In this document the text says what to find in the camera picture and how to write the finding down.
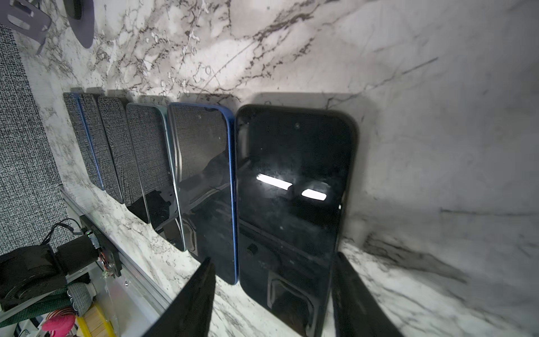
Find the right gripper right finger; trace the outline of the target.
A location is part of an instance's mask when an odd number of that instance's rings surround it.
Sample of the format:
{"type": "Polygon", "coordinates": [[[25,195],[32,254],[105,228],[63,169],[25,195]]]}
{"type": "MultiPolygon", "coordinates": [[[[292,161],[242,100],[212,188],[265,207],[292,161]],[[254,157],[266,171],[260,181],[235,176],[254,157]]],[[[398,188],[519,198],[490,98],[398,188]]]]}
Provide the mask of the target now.
{"type": "Polygon", "coordinates": [[[335,254],[331,288],[335,335],[402,335],[341,252],[335,254]]]}

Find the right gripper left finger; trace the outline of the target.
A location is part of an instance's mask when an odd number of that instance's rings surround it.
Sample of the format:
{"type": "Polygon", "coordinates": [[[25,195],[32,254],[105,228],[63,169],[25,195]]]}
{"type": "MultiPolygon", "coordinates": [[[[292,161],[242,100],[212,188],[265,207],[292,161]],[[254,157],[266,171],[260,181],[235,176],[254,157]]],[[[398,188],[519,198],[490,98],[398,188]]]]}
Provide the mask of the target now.
{"type": "Polygon", "coordinates": [[[216,267],[206,258],[145,336],[208,336],[216,290],[216,267]]]}

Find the black textured-back phone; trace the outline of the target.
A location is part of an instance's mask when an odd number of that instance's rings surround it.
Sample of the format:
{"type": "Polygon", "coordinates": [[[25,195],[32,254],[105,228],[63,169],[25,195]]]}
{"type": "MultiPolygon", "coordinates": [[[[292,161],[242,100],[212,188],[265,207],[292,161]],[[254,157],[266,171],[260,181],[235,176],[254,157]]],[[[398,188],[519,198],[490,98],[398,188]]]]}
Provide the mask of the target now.
{"type": "Polygon", "coordinates": [[[302,336],[320,336],[358,135],[344,113],[272,105],[237,112],[242,289],[302,336]]]}

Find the blue-cased phone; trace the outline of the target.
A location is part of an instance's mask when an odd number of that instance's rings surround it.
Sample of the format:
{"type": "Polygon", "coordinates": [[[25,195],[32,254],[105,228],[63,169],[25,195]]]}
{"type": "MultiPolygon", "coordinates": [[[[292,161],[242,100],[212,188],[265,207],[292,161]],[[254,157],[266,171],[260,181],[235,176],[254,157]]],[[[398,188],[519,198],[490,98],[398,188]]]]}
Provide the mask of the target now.
{"type": "Polygon", "coordinates": [[[228,284],[239,280],[233,113],[220,105],[171,103],[173,182],[186,250],[228,284]]]}

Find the green-edged phone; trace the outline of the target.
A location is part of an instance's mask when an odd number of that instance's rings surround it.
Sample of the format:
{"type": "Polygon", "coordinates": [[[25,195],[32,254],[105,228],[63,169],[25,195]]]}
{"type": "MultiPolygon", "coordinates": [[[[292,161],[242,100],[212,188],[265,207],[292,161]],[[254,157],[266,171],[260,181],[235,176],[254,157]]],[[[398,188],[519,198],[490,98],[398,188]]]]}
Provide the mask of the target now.
{"type": "Polygon", "coordinates": [[[171,168],[166,108],[129,103],[126,117],[148,223],[168,243],[185,251],[171,168]]]}

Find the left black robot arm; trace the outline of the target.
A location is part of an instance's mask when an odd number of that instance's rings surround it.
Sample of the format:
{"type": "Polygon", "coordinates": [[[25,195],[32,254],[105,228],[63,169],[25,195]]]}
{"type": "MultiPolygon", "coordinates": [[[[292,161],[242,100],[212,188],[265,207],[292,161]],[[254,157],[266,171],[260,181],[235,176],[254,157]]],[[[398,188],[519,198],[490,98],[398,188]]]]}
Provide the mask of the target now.
{"type": "Polygon", "coordinates": [[[67,285],[67,276],[98,259],[91,239],[79,237],[58,247],[48,244],[15,249],[1,256],[1,309],[4,311],[29,299],[67,285]]]}

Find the grey round stand front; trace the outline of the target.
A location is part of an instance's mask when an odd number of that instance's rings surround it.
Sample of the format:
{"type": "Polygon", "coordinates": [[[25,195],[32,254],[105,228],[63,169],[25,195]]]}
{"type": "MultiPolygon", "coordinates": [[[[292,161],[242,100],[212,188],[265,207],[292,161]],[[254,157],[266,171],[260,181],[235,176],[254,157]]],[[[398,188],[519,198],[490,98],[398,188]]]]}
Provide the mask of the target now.
{"type": "MultiPolygon", "coordinates": [[[[46,43],[52,18],[40,9],[41,1],[1,1],[1,24],[39,44],[39,55],[46,43]]],[[[95,8],[91,0],[63,1],[67,19],[79,43],[89,49],[95,32],[95,8]]]]}

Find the aluminium front rail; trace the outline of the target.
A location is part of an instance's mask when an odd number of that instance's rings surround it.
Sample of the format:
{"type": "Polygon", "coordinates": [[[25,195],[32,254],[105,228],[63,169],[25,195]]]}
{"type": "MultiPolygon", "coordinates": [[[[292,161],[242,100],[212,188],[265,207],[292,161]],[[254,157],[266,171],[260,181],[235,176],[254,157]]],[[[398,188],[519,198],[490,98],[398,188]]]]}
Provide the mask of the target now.
{"type": "Polygon", "coordinates": [[[68,211],[78,218],[81,227],[92,232],[101,247],[102,257],[86,268],[97,289],[95,301],[117,336],[143,336],[172,299],[101,231],[63,186],[59,191],[68,211]]]}

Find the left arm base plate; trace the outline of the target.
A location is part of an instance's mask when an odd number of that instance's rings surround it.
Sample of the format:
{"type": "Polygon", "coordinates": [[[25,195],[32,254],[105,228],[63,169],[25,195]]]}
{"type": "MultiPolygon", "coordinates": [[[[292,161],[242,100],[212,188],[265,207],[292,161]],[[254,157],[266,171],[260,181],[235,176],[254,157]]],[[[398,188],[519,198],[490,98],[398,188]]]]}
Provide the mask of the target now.
{"type": "Polygon", "coordinates": [[[98,251],[105,269],[115,277],[120,277],[122,275],[122,262],[119,250],[88,216],[82,215],[80,220],[83,228],[90,230],[97,239],[99,243],[98,251]]]}

